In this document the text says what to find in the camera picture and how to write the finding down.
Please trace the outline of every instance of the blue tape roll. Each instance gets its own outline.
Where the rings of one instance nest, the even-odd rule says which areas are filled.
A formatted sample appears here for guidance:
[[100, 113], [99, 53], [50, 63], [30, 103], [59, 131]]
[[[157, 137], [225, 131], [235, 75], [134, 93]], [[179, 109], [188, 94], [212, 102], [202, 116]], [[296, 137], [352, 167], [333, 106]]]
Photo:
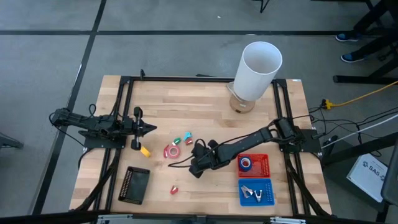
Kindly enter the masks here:
[[[243, 165], [244, 162], [247, 162], [249, 165], [248, 166]], [[246, 156], [242, 157], [241, 160], [239, 161], [239, 166], [245, 172], [251, 170], [251, 167], [252, 167], [251, 159], [249, 157], [246, 157]]]

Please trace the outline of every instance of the wooden table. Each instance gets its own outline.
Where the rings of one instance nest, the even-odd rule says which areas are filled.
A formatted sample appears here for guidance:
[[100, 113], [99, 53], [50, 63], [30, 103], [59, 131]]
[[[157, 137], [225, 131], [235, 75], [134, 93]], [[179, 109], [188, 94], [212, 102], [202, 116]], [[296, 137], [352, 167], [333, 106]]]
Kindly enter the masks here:
[[[118, 92], [119, 79], [120, 76], [104, 76], [96, 103], [96, 115], [108, 114], [111, 111]], [[287, 84], [293, 116], [308, 114], [301, 81], [287, 80]], [[156, 125], [157, 129], [140, 138], [141, 143], [152, 153], [150, 158], [146, 158], [139, 151], [130, 149], [128, 143], [126, 143], [128, 147], [122, 150], [112, 212], [292, 215], [283, 154], [276, 143], [261, 144], [247, 151], [247, 153], [269, 155], [275, 197], [275, 206], [271, 207], [240, 206], [236, 161], [218, 170], [206, 170], [202, 177], [197, 179], [189, 173], [187, 168], [167, 167], [176, 160], [163, 157], [164, 147], [176, 137], [183, 138], [186, 131], [192, 132], [193, 140], [202, 138], [206, 142], [210, 139], [222, 142], [266, 126], [277, 118], [272, 86], [260, 100], [257, 100], [256, 106], [248, 114], [238, 114], [231, 109], [229, 106], [231, 93], [227, 90], [226, 83], [136, 81], [133, 87], [130, 113], [132, 114], [135, 106], [140, 106], [144, 111], [143, 120]], [[308, 117], [295, 119], [295, 124], [302, 129], [311, 128]], [[192, 147], [192, 145], [186, 146], [181, 143], [182, 153], [177, 161], [190, 156]], [[97, 184], [103, 155], [104, 149], [94, 149], [82, 160], [70, 208], [79, 206]], [[319, 160], [308, 153], [300, 155], [305, 183], [309, 191], [324, 210], [331, 212]], [[142, 205], [118, 200], [128, 166], [151, 171]], [[173, 185], [178, 186], [179, 191], [175, 195], [170, 195], [169, 191]], [[100, 208], [104, 208], [107, 192], [108, 186], [105, 186]], [[299, 192], [296, 186], [298, 208], [300, 212], [303, 212]]]

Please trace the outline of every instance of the yellow cable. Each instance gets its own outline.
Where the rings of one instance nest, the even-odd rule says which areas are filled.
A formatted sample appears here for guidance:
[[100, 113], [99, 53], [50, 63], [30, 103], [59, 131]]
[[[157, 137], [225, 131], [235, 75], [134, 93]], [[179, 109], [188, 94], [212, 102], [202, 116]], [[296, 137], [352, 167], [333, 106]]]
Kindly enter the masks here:
[[393, 82], [393, 83], [391, 83], [391, 84], [388, 84], [388, 85], [384, 86], [383, 88], [380, 88], [380, 89], [378, 89], [378, 90], [374, 90], [373, 92], [367, 93], [367, 94], [365, 94], [365, 95], [363, 95], [363, 96], [357, 97], [357, 98], [355, 98], [355, 99], [353, 99], [353, 100], [349, 100], [349, 101], [344, 102], [344, 103], [333, 104], [333, 103], [330, 102], [329, 100], [326, 100], [326, 102], [325, 102], [326, 108], [327, 108], [328, 110], [330, 110], [332, 107], [347, 105], [347, 104], [352, 103], [352, 102], [354, 102], [354, 101], [357, 101], [357, 100], [360, 100], [360, 99], [362, 99], [362, 98], [365, 98], [365, 97], [367, 97], [367, 96], [369, 96], [369, 95], [372, 95], [373, 93], [378, 93], [378, 92], [380, 92], [380, 91], [382, 91], [382, 90], [385, 90], [386, 88], [389, 88], [390, 86], [393, 86], [393, 85], [395, 85], [396, 83], [398, 83], [398, 81], [395, 81], [395, 82]]

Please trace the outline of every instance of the tape roll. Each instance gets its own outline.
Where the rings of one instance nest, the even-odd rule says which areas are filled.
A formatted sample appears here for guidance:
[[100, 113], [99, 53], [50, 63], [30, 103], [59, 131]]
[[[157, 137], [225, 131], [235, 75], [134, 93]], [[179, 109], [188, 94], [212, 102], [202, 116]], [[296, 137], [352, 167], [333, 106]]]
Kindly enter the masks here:
[[176, 159], [180, 156], [181, 150], [178, 146], [171, 145], [167, 148], [167, 157]]
[[249, 157], [242, 157], [241, 160], [239, 161], [239, 166], [245, 172], [251, 170], [252, 167], [251, 159]]

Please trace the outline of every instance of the small red object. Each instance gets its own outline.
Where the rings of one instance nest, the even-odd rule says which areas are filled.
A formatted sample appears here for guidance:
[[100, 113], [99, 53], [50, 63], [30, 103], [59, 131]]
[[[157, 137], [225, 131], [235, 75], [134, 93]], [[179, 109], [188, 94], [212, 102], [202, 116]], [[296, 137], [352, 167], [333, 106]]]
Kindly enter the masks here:
[[192, 138], [187, 138], [187, 140], [185, 140], [185, 144], [186, 145], [192, 144]]
[[170, 194], [175, 194], [175, 193], [177, 193], [178, 192], [178, 187], [176, 187], [176, 186], [174, 186], [173, 185], [173, 187], [172, 187], [172, 189], [170, 190]]
[[169, 148], [169, 145], [166, 145], [166, 147], [164, 148], [164, 150], [163, 150], [163, 156], [165, 157], [165, 158], [167, 158], [169, 155], [167, 154], [167, 149]]
[[[249, 171], [243, 171], [239, 166], [242, 157], [249, 157], [252, 160], [252, 168]], [[239, 154], [238, 158], [239, 177], [251, 178], [270, 178], [269, 161], [267, 154]]]

